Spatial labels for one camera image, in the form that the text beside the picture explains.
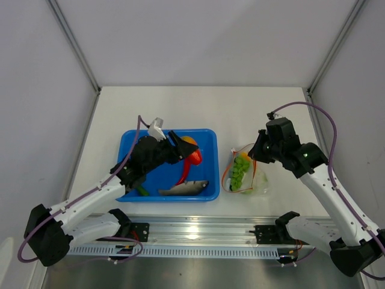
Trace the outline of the red chili pepper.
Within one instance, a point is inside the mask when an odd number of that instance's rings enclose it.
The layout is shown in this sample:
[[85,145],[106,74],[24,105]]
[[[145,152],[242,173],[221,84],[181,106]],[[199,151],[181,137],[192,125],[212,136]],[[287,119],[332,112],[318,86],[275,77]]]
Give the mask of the red chili pepper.
[[180,185],[186,181],[188,174],[189,174],[189,171],[190,171],[190,167],[191,167],[190,161],[184,160],[182,175],[181,175],[180,179],[178,180],[178,182],[175,183],[175,185]]

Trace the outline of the red orange mango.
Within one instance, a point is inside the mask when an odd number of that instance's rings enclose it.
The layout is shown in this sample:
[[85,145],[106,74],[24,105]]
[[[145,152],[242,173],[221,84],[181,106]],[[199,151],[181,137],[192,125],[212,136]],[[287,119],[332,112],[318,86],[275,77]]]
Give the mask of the red orange mango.
[[[197,142],[192,137],[183,136],[182,140],[197,146]],[[185,159],[185,161],[187,161],[188,163],[194,166],[198,166],[199,164],[201,164],[202,160],[203,160],[202,153],[200,152],[199,149],[195,150],[191,155],[189,155]]]

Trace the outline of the yellow orange mango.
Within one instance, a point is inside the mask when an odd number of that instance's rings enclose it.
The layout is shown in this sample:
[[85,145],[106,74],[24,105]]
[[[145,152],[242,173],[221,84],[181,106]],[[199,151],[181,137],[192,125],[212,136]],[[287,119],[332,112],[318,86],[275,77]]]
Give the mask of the yellow orange mango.
[[245,153],[245,152],[242,152],[242,153],[241,153],[241,156],[242,156],[244,159],[246,159],[246,160],[250,160],[250,157],[249,157],[248,154]]

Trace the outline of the white cauliflower with leaves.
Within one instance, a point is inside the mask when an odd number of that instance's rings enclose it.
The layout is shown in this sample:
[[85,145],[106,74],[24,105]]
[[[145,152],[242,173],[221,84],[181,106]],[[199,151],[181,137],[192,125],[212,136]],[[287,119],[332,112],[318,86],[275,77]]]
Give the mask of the white cauliflower with leaves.
[[242,192],[246,195],[263,195],[269,192],[268,178],[262,169],[257,169],[252,182],[253,188]]

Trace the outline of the green grape bunch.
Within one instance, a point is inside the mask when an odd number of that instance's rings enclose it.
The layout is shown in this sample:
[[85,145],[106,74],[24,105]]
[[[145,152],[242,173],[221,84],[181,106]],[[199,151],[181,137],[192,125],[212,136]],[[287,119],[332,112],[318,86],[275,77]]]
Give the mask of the green grape bunch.
[[241,189],[243,179],[251,166],[251,160],[244,159],[241,155],[235,157],[231,168],[230,191]]

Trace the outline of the grey toy fish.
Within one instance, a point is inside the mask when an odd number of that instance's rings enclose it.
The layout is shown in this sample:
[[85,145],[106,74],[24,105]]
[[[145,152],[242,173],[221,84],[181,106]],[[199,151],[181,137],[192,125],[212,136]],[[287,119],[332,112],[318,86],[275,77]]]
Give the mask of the grey toy fish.
[[209,185],[209,181],[185,181],[168,190],[158,190],[161,196],[197,196]]

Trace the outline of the clear zip top bag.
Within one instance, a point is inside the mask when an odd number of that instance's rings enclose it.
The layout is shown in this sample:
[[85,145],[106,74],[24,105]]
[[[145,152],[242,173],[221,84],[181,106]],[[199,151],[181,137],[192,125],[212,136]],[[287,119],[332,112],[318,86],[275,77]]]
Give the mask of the clear zip top bag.
[[231,149],[231,156],[221,177],[222,189],[227,193],[264,195],[270,190],[265,172],[257,161],[248,156],[254,144]]

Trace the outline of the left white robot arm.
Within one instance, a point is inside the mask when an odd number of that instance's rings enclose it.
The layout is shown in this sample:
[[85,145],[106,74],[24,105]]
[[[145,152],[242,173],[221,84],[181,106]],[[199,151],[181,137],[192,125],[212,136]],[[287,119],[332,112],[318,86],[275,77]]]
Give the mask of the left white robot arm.
[[176,164],[188,158],[198,146],[180,138],[174,131],[167,136],[136,135],[125,159],[117,163],[90,191],[50,208],[37,205],[31,210],[24,233],[28,245],[43,266],[62,260],[73,247],[98,240],[127,239],[131,220],[120,209],[110,209],[93,220],[97,208],[140,186],[148,173],[164,163]]

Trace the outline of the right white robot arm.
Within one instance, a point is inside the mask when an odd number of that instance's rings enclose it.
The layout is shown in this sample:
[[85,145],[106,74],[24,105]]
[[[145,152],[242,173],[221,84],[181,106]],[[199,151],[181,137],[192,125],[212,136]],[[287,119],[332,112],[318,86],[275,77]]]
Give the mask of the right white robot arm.
[[274,234],[282,243],[301,240],[329,255],[344,275],[353,277],[384,255],[384,230],[357,206],[314,143],[302,143],[287,118],[270,120],[259,130],[248,156],[258,163],[280,162],[319,200],[337,229],[327,229],[296,212],[276,219]]

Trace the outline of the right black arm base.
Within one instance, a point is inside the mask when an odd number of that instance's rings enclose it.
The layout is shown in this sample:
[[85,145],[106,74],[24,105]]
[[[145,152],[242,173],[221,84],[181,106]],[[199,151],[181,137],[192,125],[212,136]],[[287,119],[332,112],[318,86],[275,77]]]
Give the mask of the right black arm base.
[[299,245],[300,242],[292,238],[284,226],[255,225],[249,233],[256,238],[257,244]]

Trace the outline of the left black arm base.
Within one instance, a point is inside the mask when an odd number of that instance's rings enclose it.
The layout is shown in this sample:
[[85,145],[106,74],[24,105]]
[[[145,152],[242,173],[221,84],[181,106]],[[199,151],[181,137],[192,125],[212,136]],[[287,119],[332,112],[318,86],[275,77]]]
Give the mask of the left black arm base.
[[129,230],[130,236],[140,242],[147,242],[149,238],[149,223],[132,223]]

